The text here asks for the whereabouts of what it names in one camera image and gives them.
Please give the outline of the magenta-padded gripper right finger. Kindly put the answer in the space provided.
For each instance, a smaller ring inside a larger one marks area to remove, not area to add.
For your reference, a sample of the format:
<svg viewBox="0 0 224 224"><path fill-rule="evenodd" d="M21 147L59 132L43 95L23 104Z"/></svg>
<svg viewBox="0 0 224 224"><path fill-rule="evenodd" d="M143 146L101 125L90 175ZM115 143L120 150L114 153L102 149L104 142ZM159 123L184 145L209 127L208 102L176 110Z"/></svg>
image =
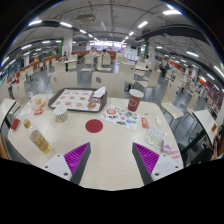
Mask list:
<svg viewBox="0 0 224 224"><path fill-rule="evenodd" d="M145 185L164 178L183 168L183 166L172 159L170 155L165 153L159 155L137 143L133 144L132 153Z"/></svg>

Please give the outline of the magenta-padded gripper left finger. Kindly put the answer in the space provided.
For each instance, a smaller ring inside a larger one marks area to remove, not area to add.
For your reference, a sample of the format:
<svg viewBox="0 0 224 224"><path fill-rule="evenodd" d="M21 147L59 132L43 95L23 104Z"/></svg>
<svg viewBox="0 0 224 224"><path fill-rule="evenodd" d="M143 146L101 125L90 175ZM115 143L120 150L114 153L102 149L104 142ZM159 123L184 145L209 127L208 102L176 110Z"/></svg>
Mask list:
<svg viewBox="0 0 224 224"><path fill-rule="evenodd" d="M85 143L64 155L56 154L43 169L79 185L90 153L90 143Z"/></svg>

